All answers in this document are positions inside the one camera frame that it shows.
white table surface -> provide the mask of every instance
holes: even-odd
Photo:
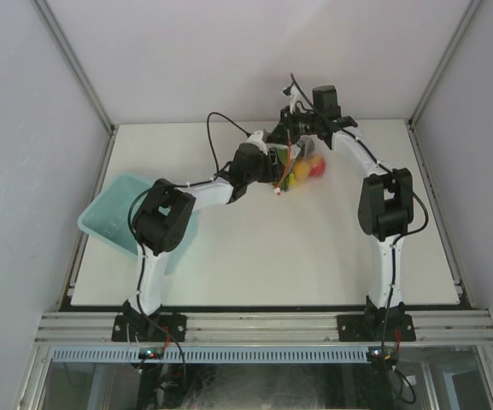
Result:
[[[361,130],[394,167],[413,174],[415,192],[429,206],[402,120],[362,120]],[[243,123],[249,131],[273,122]],[[230,124],[211,126],[220,164],[244,135]],[[358,224],[361,180],[347,160],[324,144],[326,174],[282,196],[253,184],[231,205],[206,208],[198,233],[173,272],[164,278],[167,306],[359,305],[371,275],[370,238]],[[153,180],[195,182],[214,172],[205,124],[120,126],[104,186],[121,172]],[[412,227],[423,213],[415,203]],[[121,305],[135,289],[136,262],[89,238],[72,304]],[[405,239],[402,293],[406,304],[454,304],[457,294],[437,227]]]

glass panel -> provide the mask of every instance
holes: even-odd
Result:
[[[191,364],[186,389],[181,365],[143,363],[139,372],[130,363],[53,362],[41,408],[491,409],[470,348],[398,353],[399,372],[368,364]]]
[[[130,364],[54,363],[43,410],[136,409],[140,374]]]

teal plastic bin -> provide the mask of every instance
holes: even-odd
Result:
[[[133,173],[119,174],[79,216],[78,225],[81,231],[88,233],[125,255],[136,259],[138,256],[136,240],[128,229],[126,218],[132,201],[143,191],[153,186],[155,181]],[[142,200],[134,208],[132,217]],[[173,252],[167,272],[172,270],[171,263],[183,254],[197,234],[197,213],[189,221],[181,244]]]

black mounting bracket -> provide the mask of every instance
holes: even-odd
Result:
[[[400,332],[402,342],[414,342],[414,322],[405,314],[405,305],[391,307],[386,314],[384,307],[377,309],[367,298],[367,305],[362,314],[340,314],[337,317],[337,331],[340,342],[397,342],[396,334]]]
[[[185,341],[187,332],[187,317],[178,313],[154,313],[150,320],[165,329],[179,343]],[[141,313],[132,308],[126,302],[122,308],[122,314],[115,317],[112,342],[166,342],[168,335],[153,326]]]

robotic arm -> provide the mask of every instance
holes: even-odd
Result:
[[[294,85],[285,89],[285,94],[291,97],[292,104],[281,110],[280,121],[273,131],[255,132],[241,143],[229,169],[211,182],[186,187],[165,179],[155,182],[133,219],[138,239],[138,288],[129,303],[134,310],[150,315],[161,306],[162,277],[168,257],[183,238],[192,212],[235,202],[254,182],[278,181],[284,170],[275,161],[276,151],[272,146],[288,144],[292,145],[290,149],[297,148],[301,136],[317,135],[330,149],[351,161],[363,180],[358,219],[362,230],[372,236],[373,244],[373,279],[367,296],[366,322],[372,328],[380,326],[387,305],[391,318],[403,315],[400,289],[403,241],[397,239],[408,232],[414,218],[411,173],[406,168],[393,169],[373,154],[356,122],[341,116],[333,86],[313,89],[315,110],[296,109]],[[390,197],[385,198],[386,191]],[[389,304],[391,287],[394,290]]]

